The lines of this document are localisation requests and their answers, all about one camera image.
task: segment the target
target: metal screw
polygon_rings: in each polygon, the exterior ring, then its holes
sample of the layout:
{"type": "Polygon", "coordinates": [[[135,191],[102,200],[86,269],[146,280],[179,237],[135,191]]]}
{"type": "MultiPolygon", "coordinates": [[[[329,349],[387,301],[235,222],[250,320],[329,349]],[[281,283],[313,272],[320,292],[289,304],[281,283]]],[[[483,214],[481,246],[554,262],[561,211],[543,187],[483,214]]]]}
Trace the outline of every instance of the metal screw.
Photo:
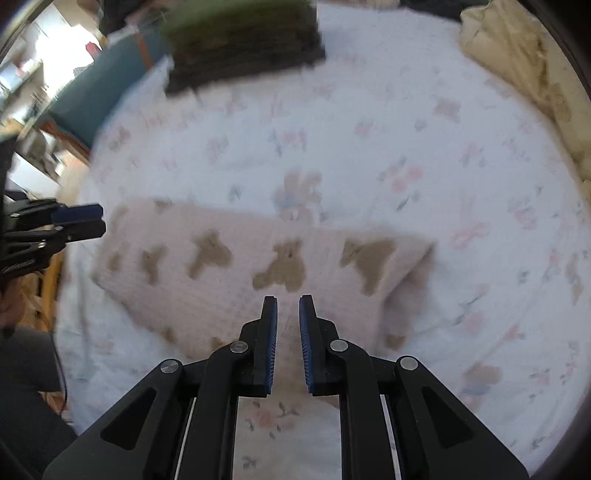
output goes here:
{"type": "Polygon", "coordinates": [[[233,353],[244,353],[248,350],[248,343],[238,340],[230,345],[230,351],[233,353]]]}
{"type": "Polygon", "coordinates": [[[171,374],[178,370],[178,362],[176,360],[165,360],[160,364],[160,371],[163,374],[171,374]]]}
{"type": "Polygon", "coordinates": [[[411,356],[405,356],[400,360],[400,366],[405,370],[415,370],[418,367],[417,359],[411,356]]]}
{"type": "Polygon", "coordinates": [[[330,348],[335,352],[344,352],[345,350],[347,350],[347,348],[349,348],[349,344],[341,339],[333,340],[330,343],[330,348]]]}

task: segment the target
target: gray pants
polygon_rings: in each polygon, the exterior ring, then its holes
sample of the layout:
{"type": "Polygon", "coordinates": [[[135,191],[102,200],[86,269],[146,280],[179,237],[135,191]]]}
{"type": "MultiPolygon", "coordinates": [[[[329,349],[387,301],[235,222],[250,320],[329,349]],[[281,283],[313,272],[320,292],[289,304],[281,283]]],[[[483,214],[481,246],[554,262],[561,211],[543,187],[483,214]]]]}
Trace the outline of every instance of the gray pants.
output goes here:
{"type": "Polygon", "coordinates": [[[0,438],[34,478],[76,439],[40,391],[61,391],[50,334],[18,326],[0,339],[0,438]]]}

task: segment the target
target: white bed sheet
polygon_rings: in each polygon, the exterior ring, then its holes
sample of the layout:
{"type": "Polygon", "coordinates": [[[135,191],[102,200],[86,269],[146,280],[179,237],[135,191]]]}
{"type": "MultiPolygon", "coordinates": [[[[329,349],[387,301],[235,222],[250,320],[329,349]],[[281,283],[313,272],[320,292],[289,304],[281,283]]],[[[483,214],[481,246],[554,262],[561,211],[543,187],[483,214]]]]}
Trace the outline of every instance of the white bed sheet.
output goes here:
{"type": "MultiPolygon", "coordinates": [[[[388,353],[421,359],[534,472],[591,374],[590,217],[571,161],[547,118],[463,56],[457,24],[328,5],[319,21],[314,70],[166,99],[159,64],[96,139],[81,202],[108,217],[162,197],[435,239],[413,333],[388,353]]],[[[187,360],[91,282],[98,245],[69,247],[59,307],[79,431],[162,359],[187,360]]],[[[340,478],[338,431],[322,402],[244,401],[235,477],[340,478]]]]}

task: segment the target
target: person's hand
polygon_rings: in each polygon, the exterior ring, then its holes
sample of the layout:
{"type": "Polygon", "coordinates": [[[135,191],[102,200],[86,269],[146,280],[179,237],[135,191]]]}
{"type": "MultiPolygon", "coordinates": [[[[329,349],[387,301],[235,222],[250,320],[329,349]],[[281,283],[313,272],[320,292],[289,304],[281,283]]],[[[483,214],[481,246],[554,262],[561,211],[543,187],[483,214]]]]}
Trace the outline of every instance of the person's hand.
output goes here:
{"type": "Polygon", "coordinates": [[[6,290],[0,293],[0,328],[16,325],[25,313],[21,283],[17,278],[8,282],[6,290]]]}

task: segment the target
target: triangular cutout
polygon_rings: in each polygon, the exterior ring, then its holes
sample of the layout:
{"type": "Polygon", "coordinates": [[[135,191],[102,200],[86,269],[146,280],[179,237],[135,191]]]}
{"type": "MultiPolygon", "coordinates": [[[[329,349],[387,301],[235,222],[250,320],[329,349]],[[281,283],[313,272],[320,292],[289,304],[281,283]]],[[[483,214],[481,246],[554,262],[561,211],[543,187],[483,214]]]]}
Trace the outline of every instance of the triangular cutout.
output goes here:
{"type": "Polygon", "coordinates": [[[471,429],[430,387],[421,389],[427,404],[437,438],[443,448],[450,448],[470,440],[474,435],[471,429]]]}
{"type": "Polygon", "coordinates": [[[100,438],[125,450],[133,450],[155,398],[156,390],[147,389],[103,429],[100,438]]]}

